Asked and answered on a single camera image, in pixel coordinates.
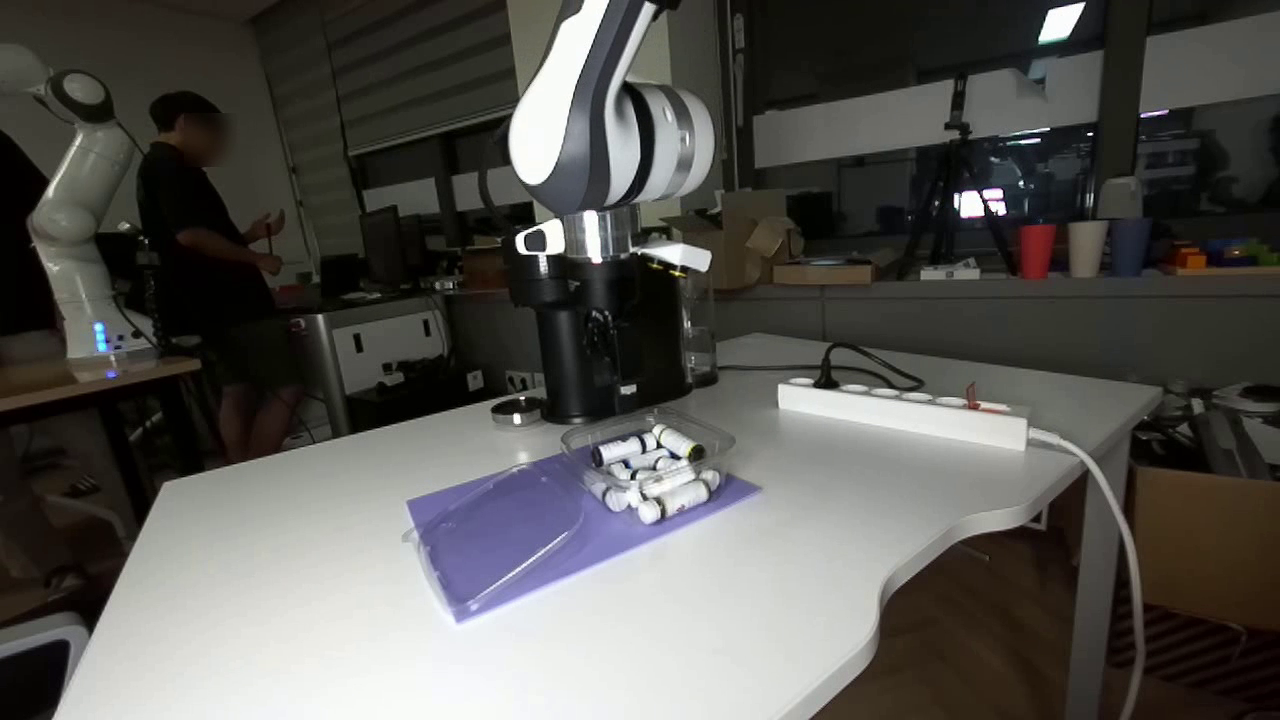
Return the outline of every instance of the purple cloth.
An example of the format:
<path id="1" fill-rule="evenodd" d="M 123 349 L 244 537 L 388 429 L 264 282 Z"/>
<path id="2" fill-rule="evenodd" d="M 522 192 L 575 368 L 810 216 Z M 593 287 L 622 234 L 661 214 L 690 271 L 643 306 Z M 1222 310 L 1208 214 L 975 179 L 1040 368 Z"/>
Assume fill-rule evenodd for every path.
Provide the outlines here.
<path id="1" fill-rule="evenodd" d="M 583 456 L 561 454 L 516 474 L 409 502 L 428 573 L 452 621 L 485 618 L 756 491 L 756 483 L 723 478 L 710 503 L 661 524 L 642 524 L 638 512 L 607 512 L 587 495 L 579 474 Z"/>

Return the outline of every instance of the white table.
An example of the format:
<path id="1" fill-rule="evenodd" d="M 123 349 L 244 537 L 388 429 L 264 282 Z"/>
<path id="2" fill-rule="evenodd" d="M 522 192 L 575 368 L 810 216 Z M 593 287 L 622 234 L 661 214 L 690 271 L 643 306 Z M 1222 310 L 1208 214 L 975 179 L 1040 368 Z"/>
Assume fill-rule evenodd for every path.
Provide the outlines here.
<path id="1" fill-rule="evenodd" d="M 817 355 L 749 338 L 719 361 Z M 1155 403 L 1140 385 L 892 361 L 1031 407 L 1111 478 Z M 872 660 L 890 593 L 956 540 L 1024 524 L 1079 464 L 779 418 L 776 381 L 730 374 L 686 400 L 739 441 L 752 502 L 474 624 L 439 608 L 406 502 L 557 454 L 554 423 L 497 429 L 474 403 L 170 483 L 59 715 L 810 715 Z M 1072 715 L 1095 715 L 1117 575 L 1099 509 L 1090 524 Z"/>

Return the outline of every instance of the power strip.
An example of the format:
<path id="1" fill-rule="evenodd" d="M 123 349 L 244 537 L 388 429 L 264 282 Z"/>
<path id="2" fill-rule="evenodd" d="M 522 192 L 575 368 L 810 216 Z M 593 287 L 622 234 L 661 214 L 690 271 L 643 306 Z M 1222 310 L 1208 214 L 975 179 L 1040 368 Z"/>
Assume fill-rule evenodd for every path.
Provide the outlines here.
<path id="1" fill-rule="evenodd" d="M 939 441 L 963 441 L 1004 454 L 1028 447 L 1028 421 L 1009 403 L 969 400 L 969 396 L 930 396 L 898 389 L 814 389 L 810 375 L 776 385 L 776 407 L 797 418 L 852 421 L 892 431 L 920 431 Z"/>

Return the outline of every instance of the monitor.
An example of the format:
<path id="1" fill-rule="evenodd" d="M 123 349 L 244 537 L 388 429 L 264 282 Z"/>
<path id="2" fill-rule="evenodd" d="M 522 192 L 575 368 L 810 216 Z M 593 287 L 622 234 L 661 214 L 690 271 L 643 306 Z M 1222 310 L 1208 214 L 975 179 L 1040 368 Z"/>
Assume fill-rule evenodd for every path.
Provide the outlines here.
<path id="1" fill-rule="evenodd" d="M 1004 190 L 983 190 L 983 201 L 991 216 L 1009 216 Z M 951 197 L 951 209 L 961 214 L 961 221 L 983 221 L 983 201 L 975 197 L 975 190 L 969 190 Z"/>

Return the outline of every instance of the box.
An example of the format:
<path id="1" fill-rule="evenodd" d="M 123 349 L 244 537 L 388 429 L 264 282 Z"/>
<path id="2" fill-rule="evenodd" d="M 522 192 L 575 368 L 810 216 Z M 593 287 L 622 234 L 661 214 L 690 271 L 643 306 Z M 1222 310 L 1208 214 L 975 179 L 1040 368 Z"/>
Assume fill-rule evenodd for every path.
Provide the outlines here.
<path id="1" fill-rule="evenodd" d="M 710 287 L 756 287 L 776 255 L 801 255 L 785 192 L 723 192 L 718 221 L 669 221 L 686 245 L 710 248 Z"/>
<path id="2" fill-rule="evenodd" d="M 773 286 L 872 286 L 872 264 L 773 264 Z"/>
<path id="3" fill-rule="evenodd" d="M 1132 479 L 1147 604 L 1280 633 L 1280 483 L 1177 469 Z"/>

